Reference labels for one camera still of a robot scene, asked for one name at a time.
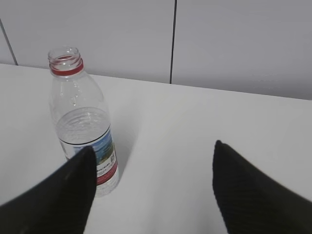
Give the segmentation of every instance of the table surface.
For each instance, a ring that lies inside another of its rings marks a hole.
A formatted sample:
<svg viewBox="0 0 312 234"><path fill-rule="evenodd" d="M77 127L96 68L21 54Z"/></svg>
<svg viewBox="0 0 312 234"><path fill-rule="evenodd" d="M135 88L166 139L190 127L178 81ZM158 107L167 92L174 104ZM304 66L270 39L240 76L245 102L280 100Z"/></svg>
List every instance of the table surface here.
<svg viewBox="0 0 312 234"><path fill-rule="evenodd" d="M308 100L94 76L109 105L121 170L86 234L226 233L212 190L215 141L312 200ZM65 157L50 121L48 70L0 64L0 204Z"/></svg>

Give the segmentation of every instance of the bottle label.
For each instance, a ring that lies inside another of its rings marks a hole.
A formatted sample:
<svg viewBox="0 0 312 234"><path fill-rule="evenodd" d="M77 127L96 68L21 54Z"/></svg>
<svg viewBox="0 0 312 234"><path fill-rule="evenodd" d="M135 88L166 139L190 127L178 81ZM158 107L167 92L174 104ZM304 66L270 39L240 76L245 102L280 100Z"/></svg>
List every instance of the bottle label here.
<svg viewBox="0 0 312 234"><path fill-rule="evenodd" d="M102 185L111 179L118 168L110 128L101 137L92 142L73 145L61 140L61 145L67 157L77 154L85 146L93 147L97 158L97 185Z"/></svg>

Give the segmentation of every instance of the plastic water bottle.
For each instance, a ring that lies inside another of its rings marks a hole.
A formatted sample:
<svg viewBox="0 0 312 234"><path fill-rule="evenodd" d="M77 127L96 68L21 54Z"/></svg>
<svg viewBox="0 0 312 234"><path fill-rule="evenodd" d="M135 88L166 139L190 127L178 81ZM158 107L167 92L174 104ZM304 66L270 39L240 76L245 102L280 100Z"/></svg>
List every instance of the plastic water bottle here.
<svg viewBox="0 0 312 234"><path fill-rule="evenodd" d="M66 158L91 145L97 157L97 192L112 191L119 179L110 130L110 118L102 91L83 67L77 48L60 47L48 54L53 75L50 112Z"/></svg>

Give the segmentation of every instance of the white wall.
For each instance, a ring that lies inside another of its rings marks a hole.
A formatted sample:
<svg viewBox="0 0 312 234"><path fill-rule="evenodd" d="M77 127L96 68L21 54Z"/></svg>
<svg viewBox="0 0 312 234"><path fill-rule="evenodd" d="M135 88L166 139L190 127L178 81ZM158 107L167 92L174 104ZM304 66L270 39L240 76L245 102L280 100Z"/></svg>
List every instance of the white wall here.
<svg viewBox="0 0 312 234"><path fill-rule="evenodd" d="M79 48L91 74L169 82L174 1L1 0L19 65L47 67L48 50Z"/></svg>
<svg viewBox="0 0 312 234"><path fill-rule="evenodd" d="M312 99L311 0L178 0L173 83Z"/></svg>
<svg viewBox="0 0 312 234"><path fill-rule="evenodd" d="M9 47L0 28L0 63L14 64Z"/></svg>

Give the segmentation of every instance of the bottle opening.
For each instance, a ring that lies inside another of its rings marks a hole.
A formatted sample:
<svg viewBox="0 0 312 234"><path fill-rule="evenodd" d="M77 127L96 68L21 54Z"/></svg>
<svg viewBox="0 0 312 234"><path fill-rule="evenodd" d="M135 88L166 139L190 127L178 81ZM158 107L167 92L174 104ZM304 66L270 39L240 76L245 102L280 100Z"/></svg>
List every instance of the bottle opening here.
<svg viewBox="0 0 312 234"><path fill-rule="evenodd" d="M83 61L75 47L63 46L50 50L48 54L52 74L71 76L83 70Z"/></svg>

